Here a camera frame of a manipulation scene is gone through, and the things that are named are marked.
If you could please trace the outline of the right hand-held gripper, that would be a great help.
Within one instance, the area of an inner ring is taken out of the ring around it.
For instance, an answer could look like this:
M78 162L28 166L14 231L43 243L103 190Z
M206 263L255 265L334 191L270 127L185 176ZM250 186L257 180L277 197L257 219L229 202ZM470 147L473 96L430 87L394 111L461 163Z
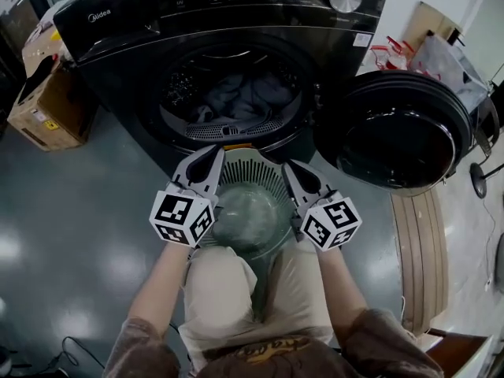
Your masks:
M282 176L297 209L292 222L298 241L308 239L316 249L329 251L354 237L362 219L352 200L336 191L323 173L304 162L287 161Z

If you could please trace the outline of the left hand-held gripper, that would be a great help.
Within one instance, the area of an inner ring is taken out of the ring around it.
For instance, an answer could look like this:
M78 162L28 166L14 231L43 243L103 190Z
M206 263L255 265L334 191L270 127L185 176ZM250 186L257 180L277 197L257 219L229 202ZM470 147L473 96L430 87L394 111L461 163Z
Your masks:
M160 239L195 248L216 221L217 188L225 163L225 152L206 146L184 158L172 181L159 191L149 222Z

